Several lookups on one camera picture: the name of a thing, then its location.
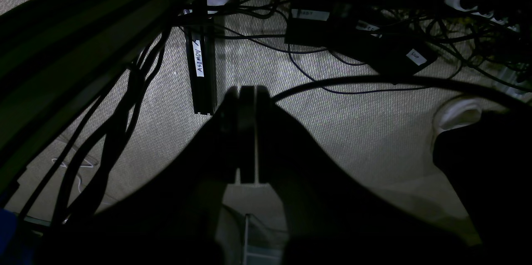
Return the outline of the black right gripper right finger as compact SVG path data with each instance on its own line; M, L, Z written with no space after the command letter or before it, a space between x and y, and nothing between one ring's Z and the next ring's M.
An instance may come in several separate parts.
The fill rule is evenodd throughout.
M299 121L256 88L260 177L283 203L284 265L454 265L458 236L381 199L344 172Z

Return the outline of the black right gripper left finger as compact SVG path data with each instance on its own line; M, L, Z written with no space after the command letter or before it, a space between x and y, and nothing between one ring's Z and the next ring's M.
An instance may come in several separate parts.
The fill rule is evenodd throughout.
M238 91L152 180L96 217L97 265L222 265L215 240L222 197L235 170L229 159Z

